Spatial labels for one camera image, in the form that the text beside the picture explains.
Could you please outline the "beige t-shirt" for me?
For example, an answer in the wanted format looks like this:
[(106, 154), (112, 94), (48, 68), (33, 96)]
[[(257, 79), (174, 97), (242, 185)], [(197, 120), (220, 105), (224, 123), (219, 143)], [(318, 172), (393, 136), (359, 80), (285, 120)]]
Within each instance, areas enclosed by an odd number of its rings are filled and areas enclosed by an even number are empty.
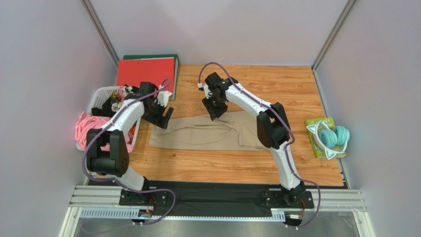
[(245, 111), (227, 112), (212, 121), (209, 115), (170, 119), (167, 129), (154, 126), (149, 146), (177, 150), (264, 151), (256, 120)]

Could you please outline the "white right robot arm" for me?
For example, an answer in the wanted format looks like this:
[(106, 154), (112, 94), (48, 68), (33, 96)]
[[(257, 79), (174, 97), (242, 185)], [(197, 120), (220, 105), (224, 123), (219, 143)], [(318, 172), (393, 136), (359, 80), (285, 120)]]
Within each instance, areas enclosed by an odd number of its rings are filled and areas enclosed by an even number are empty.
[(300, 198), (306, 188), (298, 176), (289, 147), (291, 130), (282, 104), (266, 102), (246, 90), (237, 80), (222, 79), (216, 72), (197, 86), (205, 93), (202, 103), (211, 120), (227, 111), (227, 102), (240, 106), (255, 118), (258, 140), (271, 152), (279, 173), (281, 201), (287, 206), (302, 203)]

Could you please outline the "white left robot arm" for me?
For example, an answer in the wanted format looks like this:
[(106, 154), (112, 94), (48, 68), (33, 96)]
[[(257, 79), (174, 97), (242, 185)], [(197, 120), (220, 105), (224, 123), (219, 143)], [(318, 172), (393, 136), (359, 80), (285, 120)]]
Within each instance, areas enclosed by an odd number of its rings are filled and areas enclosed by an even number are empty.
[(147, 178), (138, 174), (129, 164), (126, 136), (134, 123), (143, 119), (159, 128), (167, 129), (173, 108), (167, 107), (171, 92), (166, 88), (170, 80), (160, 86), (142, 82), (135, 94), (129, 94), (123, 105), (98, 129), (86, 134), (87, 146), (82, 160), (84, 174), (95, 182), (114, 181), (123, 189), (126, 198), (136, 204), (152, 204)]

